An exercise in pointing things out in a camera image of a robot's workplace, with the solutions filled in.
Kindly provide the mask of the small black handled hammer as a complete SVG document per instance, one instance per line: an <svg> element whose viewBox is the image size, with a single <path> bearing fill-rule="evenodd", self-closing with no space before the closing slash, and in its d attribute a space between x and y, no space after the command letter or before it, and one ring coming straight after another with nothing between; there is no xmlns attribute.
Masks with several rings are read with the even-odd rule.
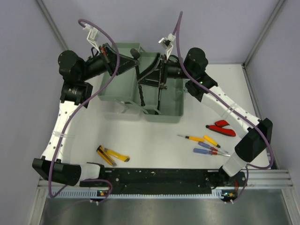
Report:
<svg viewBox="0 0 300 225"><path fill-rule="evenodd" d="M158 89L158 100L157 100L157 112L156 114L158 114L158 112L160 111L160 105L161 105L161 95L162 95L162 91L163 90L167 90L167 86L166 85L161 85Z"/></svg>

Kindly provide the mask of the green toolbox with clear lid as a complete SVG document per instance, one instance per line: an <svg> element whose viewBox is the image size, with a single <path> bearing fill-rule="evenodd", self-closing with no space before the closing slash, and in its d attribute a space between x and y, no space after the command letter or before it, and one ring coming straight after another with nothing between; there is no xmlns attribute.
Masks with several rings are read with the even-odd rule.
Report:
<svg viewBox="0 0 300 225"><path fill-rule="evenodd" d="M162 91L160 111L156 114L159 88L137 82L137 75L152 63L156 52L146 52L142 47L140 53L135 49L130 52L139 65L117 75L98 94L100 100L107 102L107 117L134 120L143 114L149 122L179 123L184 111L184 79L167 78L167 90Z"/></svg>

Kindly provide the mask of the red handled pliers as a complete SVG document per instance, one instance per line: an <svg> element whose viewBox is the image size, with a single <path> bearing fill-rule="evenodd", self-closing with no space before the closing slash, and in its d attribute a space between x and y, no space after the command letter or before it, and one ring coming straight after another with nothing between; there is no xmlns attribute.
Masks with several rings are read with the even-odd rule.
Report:
<svg viewBox="0 0 300 225"><path fill-rule="evenodd" d="M206 125L205 127L219 134L235 137L236 136L235 131L232 129L225 128L226 126L229 126L229 123L226 120L219 120L216 121L214 125Z"/></svg>

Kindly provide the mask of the yellow handled screwdriver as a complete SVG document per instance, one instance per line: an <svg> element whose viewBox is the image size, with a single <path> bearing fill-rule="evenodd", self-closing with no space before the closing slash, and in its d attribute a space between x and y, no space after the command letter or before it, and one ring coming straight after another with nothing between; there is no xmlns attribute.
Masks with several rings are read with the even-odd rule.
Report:
<svg viewBox="0 0 300 225"><path fill-rule="evenodd" d="M220 146L215 140L213 140L212 138L210 138L209 136L204 135L203 138L204 138L206 141L208 141L209 143L211 143L212 145L214 145L215 147L221 148L221 146Z"/></svg>

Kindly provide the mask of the yellow black utility knife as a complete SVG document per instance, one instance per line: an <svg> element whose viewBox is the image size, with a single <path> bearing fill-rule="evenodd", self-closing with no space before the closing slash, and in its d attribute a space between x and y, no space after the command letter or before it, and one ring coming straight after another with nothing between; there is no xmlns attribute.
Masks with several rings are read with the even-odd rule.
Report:
<svg viewBox="0 0 300 225"><path fill-rule="evenodd" d="M117 164L115 161L109 156L107 152L105 152L105 149L102 145L98 146L96 150L97 154L101 156L101 158L108 163L110 166L115 167Z"/></svg>

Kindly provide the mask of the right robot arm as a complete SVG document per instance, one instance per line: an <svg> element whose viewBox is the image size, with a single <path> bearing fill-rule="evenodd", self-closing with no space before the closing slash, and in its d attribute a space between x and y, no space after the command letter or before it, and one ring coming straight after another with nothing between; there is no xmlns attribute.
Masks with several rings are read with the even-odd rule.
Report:
<svg viewBox="0 0 300 225"><path fill-rule="evenodd" d="M219 169L219 181L231 185L236 174L248 165L265 149L270 149L272 122L249 114L236 104L220 88L218 83L206 73L208 60L200 48L191 48L185 59L158 54L152 63L137 75L141 85L161 87L167 78L184 79L188 93L200 103L206 105L221 118L225 119L241 138L235 146L234 153Z"/></svg>

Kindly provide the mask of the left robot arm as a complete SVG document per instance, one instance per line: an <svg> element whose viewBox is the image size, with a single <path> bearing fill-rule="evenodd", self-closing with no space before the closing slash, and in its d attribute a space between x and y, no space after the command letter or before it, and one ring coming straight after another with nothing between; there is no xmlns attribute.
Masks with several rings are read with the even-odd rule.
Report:
<svg viewBox="0 0 300 225"><path fill-rule="evenodd" d="M64 80L59 113L46 149L32 163L33 169L43 179L68 186L84 180L91 180L96 186L106 182L106 174L101 171L100 164L70 163L73 139L89 102L104 91L116 76L138 66L139 57L139 51L134 48L126 56L109 44L102 45L87 60L71 50L59 55L59 74Z"/></svg>

